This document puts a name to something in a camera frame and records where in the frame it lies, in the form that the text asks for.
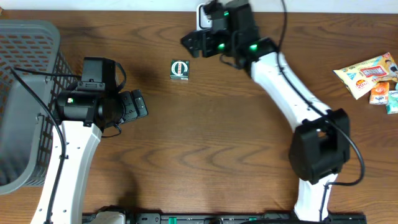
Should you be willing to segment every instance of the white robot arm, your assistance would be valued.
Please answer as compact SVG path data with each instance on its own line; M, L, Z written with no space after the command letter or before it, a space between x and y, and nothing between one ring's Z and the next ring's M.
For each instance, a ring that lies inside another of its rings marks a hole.
M302 121L307 119L315 121L320 115L308 107L308 105L298 96L298 94L287 83L284 76L279 72L279 66L276 61L277 53L273 52L262 56L258 62L253 62L251 66L252 79L265 89L271 96L281 112L285 115L287 121L295 131L297 126L302 125ZM287 64L283 54L279 54L280 64L285 71L287 78L294 86L311 102L313 105L327 114L330 108L316 98L296 77ZM300 220L319 221L319 210L322 204L324 185L327 182L334 182L337 174L330 174L319 180L317 184L311 184L309 181L300 179L298 187L298 200L294 207L294 212ZM330 191L327 192L325 204L329 201ZM328 216L327 206L323 207L322 217Z
M116 83L116 67L124 75L124 81L119 85ZM44 105L16 72L12 72ZM61 91L53 113L45 108L58 126L53 127L50 163L31 223L82 223L88 173L96 148L101 138L105 138L102 132L114 126L121 133L119 125L148 115L140 90L120 92L125 82L126 74L119 63L106 58L85 57L81 80ZM91 223L125 224L126 213L104 210Z

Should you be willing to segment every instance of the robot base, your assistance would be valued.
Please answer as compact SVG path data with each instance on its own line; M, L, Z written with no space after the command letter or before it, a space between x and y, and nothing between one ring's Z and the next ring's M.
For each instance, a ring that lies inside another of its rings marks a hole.
M306 222L299 220L294 212L267 212L264 215L161 215L159 213L138 213L135 216L127 210L110 206L104 207L94 215L84 215L83 223L90 223L96 216L106 212L118 212L124 215L124 223L120 224L367 224L362 214L329 214L323 222Z

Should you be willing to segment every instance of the snack bag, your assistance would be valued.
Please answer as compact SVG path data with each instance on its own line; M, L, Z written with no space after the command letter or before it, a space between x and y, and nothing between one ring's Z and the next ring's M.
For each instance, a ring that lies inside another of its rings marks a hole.
M371 90L371 97L369 103L372 105L386 105L388 103L388 92L390 90L390 83L377 83Z
M398 113L398 91L389 92L388 104L386 105L387 114Z
M334 72L356 100L369 92L379 81L398 82L398 66L390 53Z

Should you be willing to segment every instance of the mesh basket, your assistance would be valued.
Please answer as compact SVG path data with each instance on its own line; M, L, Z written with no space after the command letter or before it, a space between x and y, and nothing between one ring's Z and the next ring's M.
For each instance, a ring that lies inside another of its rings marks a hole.
M14 80L11 68L72 74L59 51L60 34L45 21L0 20L0 194L43 185L52 148L52 123ZM50 110L73 78L18 72Z

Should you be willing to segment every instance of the wood grain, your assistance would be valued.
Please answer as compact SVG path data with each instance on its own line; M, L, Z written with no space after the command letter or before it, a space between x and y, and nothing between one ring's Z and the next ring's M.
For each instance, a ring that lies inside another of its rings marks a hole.
M10 19L53 22L68 62L84 56L120 62L126 88L140 88L149 116L103 139L93 163L85 212L111 204L165 213L263 213L291 210L298 178L287 158L292 137L271 98L218 58L192 59L179 44L195 28L191 12L6 11ZM282 16L257 13L262 35L278 40ZM333 187L329 209L364 212L369 223L395 223L398 210L398 116L355 100L333 74L390 52L398 57L398 16L290 14L284 52L308 88L351 118L367 165L356 187ZM189 81L169 78L172 59L190 60ZM352 155L340 181L357 178ZM29 223L41 188L0 197L1 223Z

